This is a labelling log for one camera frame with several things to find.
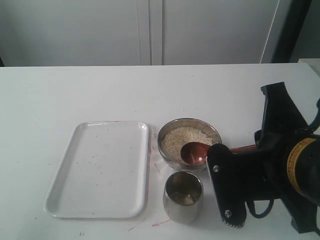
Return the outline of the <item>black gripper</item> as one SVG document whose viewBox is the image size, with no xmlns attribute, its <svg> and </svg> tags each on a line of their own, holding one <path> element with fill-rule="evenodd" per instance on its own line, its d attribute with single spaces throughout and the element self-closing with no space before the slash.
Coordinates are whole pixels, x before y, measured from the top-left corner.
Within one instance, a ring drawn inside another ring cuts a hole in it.
<svg viewBox="0 0 320 240">
<path fill-rule="evenodd" d="M 307 123 L 287 92 L 284 82 L 261 87 L 265 96 L 257 148 L 271 151 L 266 171 L 299 233 L 320 229 L 320 115 Z"/>
</svg>

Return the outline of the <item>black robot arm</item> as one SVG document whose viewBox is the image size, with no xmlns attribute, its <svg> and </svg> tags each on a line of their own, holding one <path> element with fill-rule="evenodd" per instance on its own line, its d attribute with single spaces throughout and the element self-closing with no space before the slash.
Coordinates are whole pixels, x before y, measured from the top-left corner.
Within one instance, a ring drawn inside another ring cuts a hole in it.
<svg viewBox="0 0 320 240">
<path fill-rule="evenodd" d="M 320 115 L 307 123 L 287 92 L 284 82 L 261 87 L 265 96 L 256 147 L 269 150 L 265 163 L 271 183 L 291 216 L 298 233 L 320 233 Z"/>
</svg>

